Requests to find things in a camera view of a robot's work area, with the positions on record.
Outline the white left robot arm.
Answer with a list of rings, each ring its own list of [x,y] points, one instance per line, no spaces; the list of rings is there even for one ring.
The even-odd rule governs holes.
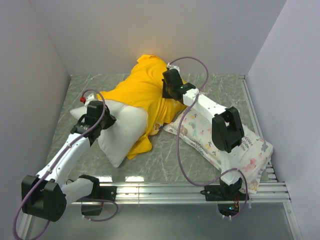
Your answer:
[[[21,183],[21,210],[50,222],[59,220],[72,203],[88,199],[101,201],[100,181],[97,177],[81,175],[67,184],[67,177],[79,158],[99,138],[103,130],[116,118],[103,101],[93,100],[55,157],[35,176],[27,175]]]

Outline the aluminium right side rail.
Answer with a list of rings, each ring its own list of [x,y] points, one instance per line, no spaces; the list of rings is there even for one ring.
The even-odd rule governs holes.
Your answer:
[[[256,111],[255,111],[255,108],[254,108],[254,104],[253,104],[253,101],[252,101],[252,98],[251,98],[251,95],[250,95],[250,91],[249,91],[249,88],[248,88],[248,85],[247,85],[246,75],[239,75],[238,77],[239,77],[240,82],[241,82],[242,90],[243,90],[244,97],[245,97],[245,100],[246,100],[246,104],[247,104],[247,107],[248,107],[249,115],[250,115],[250,118],[251,118],[251,121],[252,121],[252,124],[253,124],[254,132],[258,136],[260,136],[261,138],[264,138],[262,130],[261,130],[261,127],[260,127],[260,124],[259,124],[259,120],[258,120],[258,117],[257,117],[257,114],[256,114]],[[274,167],[273,167],[270,159],[268,159],[268,162],[266,164],[264,175],[265,175],[266,178],[268,178],[268,180],[266,180],[265,182],[270,182],[270,183],[277,183],[278,182],[278,179],[277,179],[276,174],[275,174]]]

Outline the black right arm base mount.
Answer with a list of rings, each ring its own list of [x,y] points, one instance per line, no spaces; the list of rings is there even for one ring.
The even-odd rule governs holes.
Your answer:
[[[247,193],[240,192],[241,184],[231,185],[207,185],[200,194],[205,197],[207,202],[217,202],[217,208],[223,218],[228,217],[230,220],[236,217],[240,212],[240,201],[246,203],[249,200]]]

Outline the aluminium rail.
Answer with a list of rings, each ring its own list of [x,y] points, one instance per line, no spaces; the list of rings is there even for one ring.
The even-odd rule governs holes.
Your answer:
[[[249,88],[248,88],[248,85],[247,85],[246,75],[239,75],[238,77],[239,77],[240,82],[241,82],[242,90],[243,90],[244,97],[245,97],[245,100],[246,100],[246,104],[247,104],[247,107],[248,107],[249,115],[250,115],[250,118],[251,118],[251,121],[252,121],[252,124],[253,124],[254,132],[258,136],[260,136],[261,138],[264,138],[262,130],[261,130],[261,127],[260,127],[260,124],[259,124],[259,120],[258,120],[258,117],[257,117],[257,114],[256,114],[256,111],[255,111],[255,108],[254,108],[254,104],[253,104],[253,101],[252,101],[252,98],[251,98],[251,95],[250,95],[250,91],[249,91]],[[268,162],[266,164],[264,175],[265,175],[266,178],[268,178],[268,180],[266,180],[265,182],[270,182],[270,183],[277,183],[278,182],[278,179],[277,179],[276,174],[275,174],[274,167],[273,167],[270,159],[268,159]]]
[[[115,186],[115,202],[124,204],[213,204],[201,194],[203,187],[187,182],[125,182],[101,183],[101,187]],[[290,203],[287,187],[281,182],[263,182],[256,194],[249,195],[249,203]]]

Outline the aluminium front rail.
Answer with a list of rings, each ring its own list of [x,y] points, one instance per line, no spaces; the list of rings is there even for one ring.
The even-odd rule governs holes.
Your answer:
[[[115,186],[115,202],[124,204],[213,204],[201,194],[203,187],[187,182],[125,182],[101,183],[101,187]],[[281,182],[263,182],[256,194],[249,195],[249,203],[290,203],[287,187]]]

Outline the yellow cartoon print pillowcase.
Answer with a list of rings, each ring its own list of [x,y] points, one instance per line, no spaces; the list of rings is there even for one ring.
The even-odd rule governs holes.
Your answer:
[[[101,91],[105,100],[112,100],[147,112],[147,127],[126,155],[133,159],[136,155],[152,149],[149,136],[156,135],[163,124],[173,121],[176,114],[186,106],[174,99],[163,98],[163,72],[167,64],[156,55],[143,54],[137,59],[130,75],[110,91]]]

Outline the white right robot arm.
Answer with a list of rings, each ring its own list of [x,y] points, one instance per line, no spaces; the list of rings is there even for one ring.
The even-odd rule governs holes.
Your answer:
[[[168,67],[163,73],[163,91],[165,98],[177,100],[187,106],[177,127],[177,141],[180,141],[182,123],[187,113],[195,110],[205,120],[211,121],[211,144],[222,153],[221,175],[223,184],[220,194],[226,200],[233,199],[241,188],[245,177],[239,170],[239,152],[245,136],[239,111],[235,107],[227,108],[216,103],[191,83],[183,83],[178,67]]]

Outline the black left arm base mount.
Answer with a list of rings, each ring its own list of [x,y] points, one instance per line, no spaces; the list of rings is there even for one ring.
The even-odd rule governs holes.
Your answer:
[[[117,187],[112,186],[101,186],[100,180],[97,177],[90,175],[81,175],[80,179],[86,179],[93,183],[92,191],[89,195],[82,197],[80,200],[82,202],[98,202],[98,204],[85,204],[81,205],[81,214],[89,220],[91,216],[99,216],[102,213],[104,203],[115,204],[116,211],[115,213],[108,217],[105,220],[109,220],[113,218],[119,210],[118,205],[115,203],[116,195],[117,195]]]

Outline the floral print white pillow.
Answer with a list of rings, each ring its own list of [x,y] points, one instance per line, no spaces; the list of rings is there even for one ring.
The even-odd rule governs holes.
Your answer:
[[[256,194],[268,159],[274,148],[271,143],[243,125],[244,137],[231,153],[220,151],[212,142],[212,123],[196,110],[190,110],[182,121],[179,137],[197,150],[216,169],[225,172],[240,169],[247,181],[248,192]]]

